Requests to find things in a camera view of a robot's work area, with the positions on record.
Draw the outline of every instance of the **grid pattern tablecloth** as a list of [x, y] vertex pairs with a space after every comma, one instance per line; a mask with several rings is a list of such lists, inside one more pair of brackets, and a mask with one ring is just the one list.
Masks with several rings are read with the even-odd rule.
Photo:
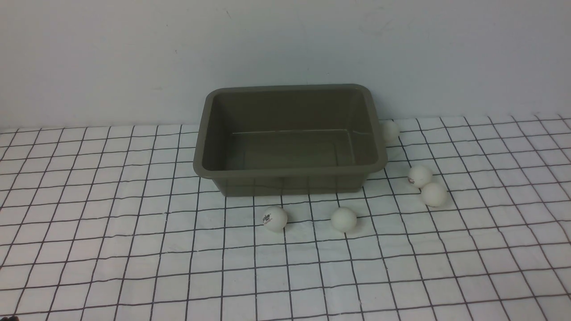
[[[5, 130], [0, 316], [21, 320], [567, 320], [571, 120], [397, 121], [354, 194], [225, 198], [195, 126]], [[424, 164], [451, 191], [427, 208]], [[267, 231], [283, 206], [290, 223]], [[328, 221], [359, 215], [347, 235]]]

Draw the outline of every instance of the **white ball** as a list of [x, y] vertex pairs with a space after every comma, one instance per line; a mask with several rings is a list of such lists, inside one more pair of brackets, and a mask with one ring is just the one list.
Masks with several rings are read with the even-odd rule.
[[339, 207], [331, 215], [331, 225], [343, 233], [351, 231], [357, 225], [357, 215], [346, 207]]
[[439, 207], [446, 202], [448, 193], [442, 185], [438, 183], [428, 183], [421, 190], [420, 198], [428, 206]]
[[279, 206], [268, 207], [264, 212], [262, 222], [268, 230], [279, 232], [287, 224], [287, 213]]
[[408, 172], [408, 182], [416, 188], [422, 188], [432, 180], [432, 171], [422, 165], [411, 168]]
[[399, 125], [394, 121], [386, 121], [382, 125], [383, 139], [389, 143], [394, 141], [400, 134]]

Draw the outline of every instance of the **plastic bin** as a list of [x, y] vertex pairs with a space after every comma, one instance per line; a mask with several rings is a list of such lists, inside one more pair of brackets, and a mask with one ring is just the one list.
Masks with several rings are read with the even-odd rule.
[[204, 104], [194, 170], [225, 196], [355, 192], [386, 165], [360, 85], [218, 89]]

